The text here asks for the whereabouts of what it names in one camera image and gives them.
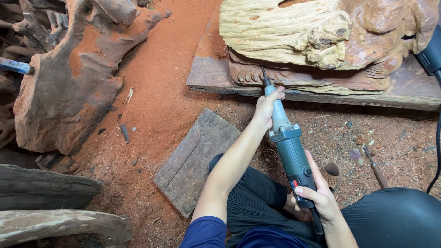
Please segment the sandal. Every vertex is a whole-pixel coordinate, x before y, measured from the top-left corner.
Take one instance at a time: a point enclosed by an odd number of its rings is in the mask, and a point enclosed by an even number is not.
[[[329,189],[332,193],[338,189],[341,183],[341,169],[334,163],[329,163],[320,169],[323,178],[328,182]]]

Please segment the left hand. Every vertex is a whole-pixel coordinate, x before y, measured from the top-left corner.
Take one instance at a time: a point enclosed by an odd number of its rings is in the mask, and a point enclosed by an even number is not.
[[[277,99],[285,99],[285,93],[283,90],[285,87],[279,86],[277,90],[271,92],[268,97],[261,96],[257,100],[256,111],[254,112],[253,120],[262,125],[265,130],[273,127],[273,103]]]

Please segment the small wooden board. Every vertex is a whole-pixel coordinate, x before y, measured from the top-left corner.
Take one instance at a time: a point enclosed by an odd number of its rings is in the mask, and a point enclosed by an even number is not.
[[[207,49],[217,48],[219,36],[219,11],[215,11],[207,30],[202,35],[196,51],[187,85],[195,91],[218,94],[261,96],[263,90],[256,86],[234,84],[230,77],[228,57],[207,56]],[[285,99],[294,101],[326,102],[350,105],[373,105],[406,109],[437,111],[441,104],[441,90],[434,76],[428,76],[411,54],[404,59],[400,69],[391,74],[391,86],[383,94],[334,95],[317,94],[285,89]]]
[[[239,130],[205,109],[156,175],[154,182],[185,218],[198,202],[211,159],[226,152],[239,135]]]

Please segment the wood carving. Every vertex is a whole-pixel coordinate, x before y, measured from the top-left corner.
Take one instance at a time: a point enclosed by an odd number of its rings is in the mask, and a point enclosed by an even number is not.
[[[438,3],[225,0],[219,32],[232,49],[230,70],[237,83],[260,84],[257,67],[264,64],[273,69],[276,83],[290,88],[377,94],[388,88],[389,74],[409,51],[426,47],[437,25]]]
[[[88,177],[15,165],[0,165],[0,181],[0,210],[79,208],[89,204],[104,186]]]
[[[17,144],[31,151],[79,150],[122,86],[115,76],[122,57],[163,18],[130,0],[68,0],[66,7],[65,37],[32,57],[35,73],[24,76],[14,105]],[[55,20],[64,23],[58,15]],[[58,34],[32,36],[52,49]]]
[[[97,233],[106,248],[126,248],[130,241],[130,220],[86,210],[0,211],[0,248],[47,237]]]

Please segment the cable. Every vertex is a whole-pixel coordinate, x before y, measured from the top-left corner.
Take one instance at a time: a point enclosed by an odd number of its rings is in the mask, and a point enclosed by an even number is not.
[[[438,84],[441,87],[441,69],[435,71],[435,77],[437,78]],[[440,131],[441,131],[441,111],[440,116],[438,118],[438,125],[437,125],[437,133],[436,133],[436,140],[437,140],[437,173],[435,174],[434,179],[429,184],[429,187],[427,187],[426,193],[429,194],[430,190],[432,189],[433,185],[437,182],[440,172],[441,172],[441,145],[440,145]]]

